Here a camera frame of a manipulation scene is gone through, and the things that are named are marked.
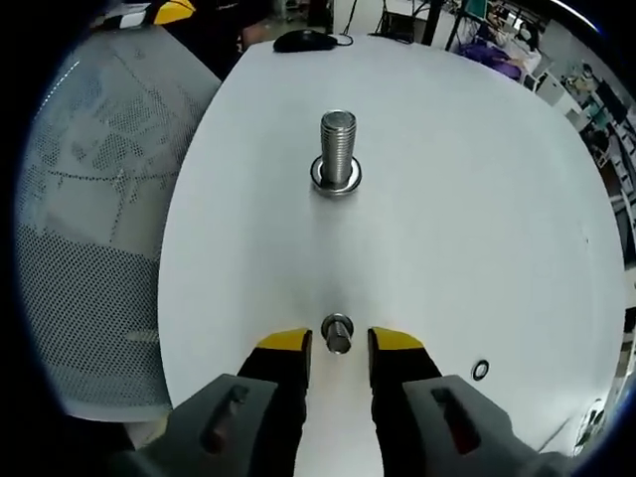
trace chair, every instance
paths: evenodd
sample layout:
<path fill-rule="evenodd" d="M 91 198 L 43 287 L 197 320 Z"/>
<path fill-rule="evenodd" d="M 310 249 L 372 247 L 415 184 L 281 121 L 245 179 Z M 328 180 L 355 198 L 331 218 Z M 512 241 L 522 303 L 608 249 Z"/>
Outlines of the chair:
<path fill-rule="evenodd" d="M 170 409 L 156 316 L 161 242 L 219 85 L 161 27 L 99 33 L 66 58 L 34 119 L 16 201 L 18 280 L 71 415 L 143 421 Z"/>

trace threaded bolt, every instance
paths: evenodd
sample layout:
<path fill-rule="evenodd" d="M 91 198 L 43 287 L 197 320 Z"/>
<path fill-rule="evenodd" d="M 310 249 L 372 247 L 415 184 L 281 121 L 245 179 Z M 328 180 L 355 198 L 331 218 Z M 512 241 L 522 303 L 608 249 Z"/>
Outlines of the threaded bolt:
<path fill-rule="evenodd" d="M 349 111 L 329 111 L 320 121 L 322 177 L 328 184 L 342 186 L 351 177 L 356 141 L 356 116 Z"/>
<path fill-rule="evenodd" d="M 351 349 L 354 325 L 348 316 L 341 313 L 329 315 L 322 323 L 322 336 L 327 349 L 336 355 L 344 355 Z"/>
<path fill-rule="evenodd" d="M 325 196 L 344 196 L 362 180 L 360 163 L 354 157 L 356 116 L 349 111 L 326 112 L 320 120 L 322 155 L 311 165 L 311 178 Z"/>

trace computer mouse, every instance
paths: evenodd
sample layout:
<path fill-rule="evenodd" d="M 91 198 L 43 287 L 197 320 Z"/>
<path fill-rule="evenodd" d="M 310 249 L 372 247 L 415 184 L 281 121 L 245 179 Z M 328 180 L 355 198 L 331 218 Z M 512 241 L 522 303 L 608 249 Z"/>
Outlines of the computer mouse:
<path fill-rule="evenodd" d="M 294 30 L 278 37 L 274 42 L 274 51 L 278 53 L 317 52 L 332 50 L 338 40 L 325 33 L 313 30 Z"/>

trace desk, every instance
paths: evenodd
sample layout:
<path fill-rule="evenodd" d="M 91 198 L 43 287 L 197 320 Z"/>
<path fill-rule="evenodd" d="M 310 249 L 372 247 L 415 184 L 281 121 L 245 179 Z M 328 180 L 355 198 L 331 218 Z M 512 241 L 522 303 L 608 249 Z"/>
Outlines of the desk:
<path fill-rule="evenodd" d="M 421 340 L 535 448 L 606 396 L 623 325 L 620 243 L 567 120 L 497 72 L 422 45 L 271 48 L 251 47 L 230 74 L 177 181 L 158 293 L 172 403 L 236 373 L 264 336 L 309 327 L 296 473 L 380 476 L 369 326 Z M 330 108 L 359 124 L 363 180 L 343 201 L 310 187 Z M 320 338 L 333 312 L 356 326 L 344 356 Z M 490 373 L 472 382 L 482 358 Z"/>

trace cable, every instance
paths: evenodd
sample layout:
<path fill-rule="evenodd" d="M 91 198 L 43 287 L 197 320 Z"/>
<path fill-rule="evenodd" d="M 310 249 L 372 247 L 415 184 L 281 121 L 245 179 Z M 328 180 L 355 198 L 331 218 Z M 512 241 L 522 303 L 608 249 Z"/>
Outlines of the cable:
<path fill-rule="evenodd" d="M 380 32 L 380 27 L 384 23 L 385 16 L 389 13 L 389 9 L 387 8 L 387 0 L 382 0 L 382 13 L 380 14 L 380 20 L 378 20 L 378 26 L 376 27 L 375 34 Z"/>
<path fill-rule="evenodd" d="M 347 26 L 345 27 L 345 29 L 342 31 L 343 35 L 349 34 L 349 27 L 351 27 L 351 21 L 354 19 L 354 13 L 356 13 L 357 5 L 358 5 L 358 0 L 354 0 L 354 4 L 351 6 L 351 12 L 349 12 L 349 21 L 347 22 Z"/>

